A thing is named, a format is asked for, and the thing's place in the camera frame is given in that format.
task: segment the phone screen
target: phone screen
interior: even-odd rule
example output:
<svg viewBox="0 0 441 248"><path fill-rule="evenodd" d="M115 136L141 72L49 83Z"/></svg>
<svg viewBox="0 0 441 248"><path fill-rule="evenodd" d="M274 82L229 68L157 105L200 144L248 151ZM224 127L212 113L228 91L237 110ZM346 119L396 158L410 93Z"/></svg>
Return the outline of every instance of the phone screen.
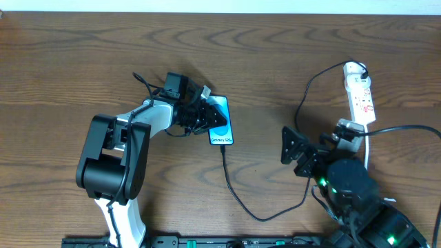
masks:
<svg viewBox="0 0 441 248"><path fill-rule="evenodd" d="M208 131L209 143L212 145L233 145L233 129L229 118L227 97L209 96L207 103L215 107L227 119L227 125L215 127Z"/></svg>

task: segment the white power strip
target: white power strip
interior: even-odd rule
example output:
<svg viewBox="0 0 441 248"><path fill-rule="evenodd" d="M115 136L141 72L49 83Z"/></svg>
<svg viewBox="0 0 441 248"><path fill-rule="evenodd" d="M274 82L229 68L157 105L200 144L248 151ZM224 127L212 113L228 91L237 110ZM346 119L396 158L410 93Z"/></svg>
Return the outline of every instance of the white power strip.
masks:
<svg viewBox="0 0 441 248"><path fill-rule="evenodd" d="M343 66L345 74L345 88L349 99L352 121L361 124L367 131L367 125L375 121L375 111L371 94L371 78L362 79L366 70L355 62L348 62ZM365 168L369 165L369 137L365 137Z"/></svg>

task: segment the wood grain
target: wood grain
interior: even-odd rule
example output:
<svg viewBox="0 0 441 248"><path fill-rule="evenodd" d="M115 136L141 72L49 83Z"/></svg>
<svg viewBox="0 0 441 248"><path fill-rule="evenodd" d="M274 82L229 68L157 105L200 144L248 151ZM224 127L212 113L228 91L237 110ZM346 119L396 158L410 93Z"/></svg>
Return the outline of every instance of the wood grain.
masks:
<svg viewBox="0 0 441 248"><path fill-rule="evenodd" d="M227 95L235 144L232 184L258 216L295 205L306 180L280 164L280 131L293 125L306 82L349 58L365 62L377 121L371 129L441 129L441 17L9 12L0 20L0 243L59 247L102 236L102 213L74 182L91 118L136 107L183 73ZM315 141L349 118L342 71L316 79L300 115ZM431 240L440 204L441 146L424 131L371 139L370 175ZM151 140L139 196L151 231L188 236L281 236L336 225L308 197L268 223L252 220L225 185L207 137Z"/></svg>

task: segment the white background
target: white background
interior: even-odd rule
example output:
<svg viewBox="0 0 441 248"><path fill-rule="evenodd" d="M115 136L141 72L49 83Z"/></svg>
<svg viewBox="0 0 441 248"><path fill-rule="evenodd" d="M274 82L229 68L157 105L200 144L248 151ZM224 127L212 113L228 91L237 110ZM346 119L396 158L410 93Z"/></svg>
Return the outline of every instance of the white background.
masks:
<svg viewBox="0 0 441 248"><path fill-rule="evenodd" d="M441 0L0 0L3 11L430 14Z"/></svg>

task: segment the green light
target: green light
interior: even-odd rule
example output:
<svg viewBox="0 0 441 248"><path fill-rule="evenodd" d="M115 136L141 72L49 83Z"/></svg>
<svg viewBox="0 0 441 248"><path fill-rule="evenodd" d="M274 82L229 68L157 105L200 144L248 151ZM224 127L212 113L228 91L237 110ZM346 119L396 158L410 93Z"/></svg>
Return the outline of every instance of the green light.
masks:
<svg viewBox="0 0 441 248"><path fill-rule="evenodd" d="M394 242L395 242L395 238L394 238L393 236L390 236L390 237L387 239L387 242L389 242L389 244L393 245Z"/></svg>
<svg viewBox="0 0 441 248"><path fill-rule="evenodd" d="M323 185L323 187L326 187L326 180L324 178L320 179L319 182L321 185Z"/></svg>

